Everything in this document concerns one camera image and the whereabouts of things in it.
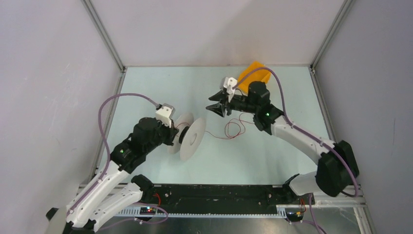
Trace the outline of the white perforated cable spool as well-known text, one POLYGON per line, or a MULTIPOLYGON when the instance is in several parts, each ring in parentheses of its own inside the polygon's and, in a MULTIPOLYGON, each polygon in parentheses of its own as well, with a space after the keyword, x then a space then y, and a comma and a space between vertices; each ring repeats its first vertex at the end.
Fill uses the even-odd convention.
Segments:
POLYGON ((205 134, 206 119, 200 117, 194 119, 192 113, 184 113, 179 116, 175 122, 175 128, 178 129, 178 134, 173 139, 172 146, 167 147, 167 152, 171 155, 179 153, 180 159, 186 161, 191 158, 205 134))

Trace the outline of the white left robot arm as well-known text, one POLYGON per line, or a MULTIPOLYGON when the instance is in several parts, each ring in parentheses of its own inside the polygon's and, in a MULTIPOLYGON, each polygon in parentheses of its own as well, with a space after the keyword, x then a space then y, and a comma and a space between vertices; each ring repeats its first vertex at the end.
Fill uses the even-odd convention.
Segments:
POLYGON ((120 192, 109 193, 143 162, 158 146, 173 145, 179 130, 171 119, 144 117, 133 132, 116 145, 109 162, 85 189, 65 208, 51 208, 46 214, 48 234, 94 234, 127 206, 154 197, 153 184, 143 175, 134 176, 120 192))

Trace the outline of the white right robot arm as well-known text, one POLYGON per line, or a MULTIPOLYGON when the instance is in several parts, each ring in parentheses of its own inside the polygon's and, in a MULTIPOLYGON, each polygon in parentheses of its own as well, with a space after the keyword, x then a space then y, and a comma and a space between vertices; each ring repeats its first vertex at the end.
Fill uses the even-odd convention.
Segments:
POLYGON ((316 171, 296 174, 283 184, 286 202, 295 204, 304 194, 323 192, 336 197, 349 185, 357 185, 359 170, 351 145, 315 136, 287 118, 284 111, 270 100, 266 84, 250 83, 247 95, 237 95, 230 85, 209 97, 215 104, 206 107, 222 117, 232 111, 250 113, 258 130, 278 137, 307 155, 317 166, 316 171))

